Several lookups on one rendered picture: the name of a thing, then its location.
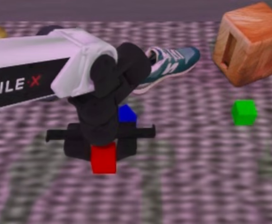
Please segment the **checkered tablecloth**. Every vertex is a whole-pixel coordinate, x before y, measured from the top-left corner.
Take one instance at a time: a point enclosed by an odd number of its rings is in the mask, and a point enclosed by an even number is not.
[[[12,36],[33,35],[54,22],[2,22]],[[234,88],[213,64],[209,43],[218,22],[60,22],[114,44],[143,49],[192,45],[196,69],[167,79],[127,102],[141,124],[156,124],[154,140],[95,176],[84,161],[65,158],[62,142],[44,132],[77,120],[66,100],[34,102],[0,112],[0,224],[272,224],[272,178],[258,175],[259,156],[272,149],[272,76]],[[236,99],[252,98],[258,119],[233,126]]]

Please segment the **white shoe sole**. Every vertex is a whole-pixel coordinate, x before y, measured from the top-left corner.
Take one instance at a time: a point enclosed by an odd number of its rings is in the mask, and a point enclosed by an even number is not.
[[[181,76],[181,75],[187,74],[187,73],[190,72],[196,65],[197,65],[197,63],[194,64],[192,67],[190,67],[188,70],[185,70],[185,71],[183,71],[183,72],[176,73],[176,74],[173,74],[173,75],[163,76],[162,78],[160,78],[160,79],[158,79],[157,81],[151,83],[150,85],[146,86],[146,87],[143,88],[143,89],[135,89],[135,90],[133,91],[133,94],[135,94],[135,95],[144,94],[144,93],[146,93],[147,91],[149,91],[151,88],[153,88],[156,84],[160,83],[161,81],[163,81],[163,80],[166,79],[166,78],[169,78],[169,77],[177,77],[177,76]]]

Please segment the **wooden box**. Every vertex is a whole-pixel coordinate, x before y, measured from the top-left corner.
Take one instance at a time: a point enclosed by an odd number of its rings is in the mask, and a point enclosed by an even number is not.
[[[236,87],[272,75],[272,9],[260,2],[225,13],[213,60]]]

